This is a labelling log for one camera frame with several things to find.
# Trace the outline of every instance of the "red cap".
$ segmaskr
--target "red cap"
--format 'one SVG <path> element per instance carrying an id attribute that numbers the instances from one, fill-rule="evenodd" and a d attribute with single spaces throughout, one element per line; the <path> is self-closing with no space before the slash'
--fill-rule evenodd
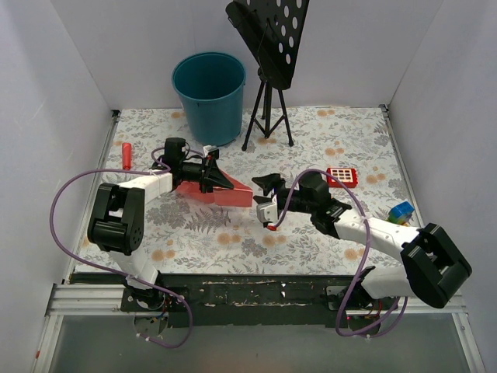
<path id="1" fill-rule="evenodd" d="M 123 143 L 123 169 L 131 169 L 131 144 Z"/>

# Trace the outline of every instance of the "red keypad toy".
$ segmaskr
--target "red keypad toy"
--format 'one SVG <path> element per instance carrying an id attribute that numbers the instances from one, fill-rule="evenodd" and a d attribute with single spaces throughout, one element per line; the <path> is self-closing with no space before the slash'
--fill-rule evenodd
<path id="1" fill-rule="evenodd" d="M 341 168 L 341 167 L 328 167 L 327 172 L 329 174 L 333 175 L 334 177 L 336 177 L 342 183 L 344 183 L 345 186 L 348 188 L 355 188 L 357 186 L 356 169 L 346 169 L 346 168 Z M 328 180 L 328 185 L 330 188 L 341 188 L 342 187 L 340 184 L 338 184 L 331 177 L 326 176 L 326 179 Z"/>

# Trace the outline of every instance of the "patterned mat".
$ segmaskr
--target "patterned mat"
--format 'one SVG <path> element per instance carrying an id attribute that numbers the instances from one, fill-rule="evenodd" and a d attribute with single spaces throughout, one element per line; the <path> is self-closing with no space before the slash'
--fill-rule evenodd
<path id="1" fill-rule="evenodd" d="M 273 112 L 273 123 L 280 115 Z M 242 183 L 259 189 L 253 176 L 281 173 L 287 185 L 307 168 L 353 167 L 359 185 L 354 190 L 365 211 L 386 218 L 394 205 L 407 200 L 394 148 L 380 109 L 348 107 L 296 107 L 288 110 L 295 146 L 287 144 L 284 124 L 271 138 L 255 129 L 247 152 L 241 146 L 250 113 L 244 112 L 242 135 L 221 148 L 218 165 Z M 117 126 L 106 167 L 121 167 L 121 144 L 133 145 L 133 169 L 151 165 L 150 151 L 167 137 L 193 140 L 180 110 L 124 110 Z M 119 183 L 132 176 L 107 173 L 103 180 Z M 344 190 L 333 197 L 350 202 Z M 289 213 L 277 232 L 264 229 L 252 208 L 201 204 L 176 193 L 151 202 L 145 211 L 145 237 L 141 244 L 162 273 L 188 274 L 353 274 L 363 246 L 319 233 L 309 215 Z M 80 254 L 87 260 L 116 267 L 106 253 L 82 237 Z M 371 250 L 368 265 L 396 267 L 398 263 Z M 77 264 L 77 272 L 95 272 Z"/>

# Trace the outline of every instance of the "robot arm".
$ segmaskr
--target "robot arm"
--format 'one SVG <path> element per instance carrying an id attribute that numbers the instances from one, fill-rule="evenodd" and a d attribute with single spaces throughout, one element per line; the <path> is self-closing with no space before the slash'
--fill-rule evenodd
<path id="1" fill-rule="evenodd" d="M 253 178 L 264 196 L 255 196 L 257 217 L 267 228 L 278 220 L 290 190 L 280 174 Z M 307 213 L 321 233 L 337 239 L 365 243 L 366 227 L 361 214 L 348 204 L 332 198 L 320 173 L 307 173 L 299 180 L 299 190 L 291 196 L 288 211 Z M 425 228 L 395 225 L 368 218 L 371 247 L 403 264 L 396 268 L 365 269 L 355 289 L 371 299 L 416 296 L 426 304 L 443 308 L 471 275 L 472 269 L 442 227 Z"/>
<path id="2" fill-rule="evenodd" d="M 141 176 L 120 184 L 103 183 L 99 186 L 88 226 L 88 239 L 102 251 L 109 253 L 117 265 L 130 276 L 124 285 L 130 289 L 139 304 L 146 309 L 156 309 L 163 302 L 163 295 L 134 278 L 154 284 L 158 271 L 140 249 L 144 235 L 145 205 L 172 192 L 183 181 L 199 184 L 201 193 L 211 193 L 214 188 L 233 189 L 231 181 L 219 170 L 216 148 L 204 148 L 204 157 L 198 162 L 186 162 L 186 141 L 168 138 L 165 141 L 161 163 L 170 168 L 166 172 L 155 163 L 150 176 Z"/>

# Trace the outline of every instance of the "perforated music stand panel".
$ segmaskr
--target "perforated music stand panel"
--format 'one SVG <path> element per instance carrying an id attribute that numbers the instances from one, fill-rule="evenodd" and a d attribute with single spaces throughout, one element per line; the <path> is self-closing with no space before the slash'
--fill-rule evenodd
<path id="1" fill-rule="evenodd" d="M 294 77 L 308 0 L 234 0 L 228 18 L 270 85 L 289 89 Z"/>

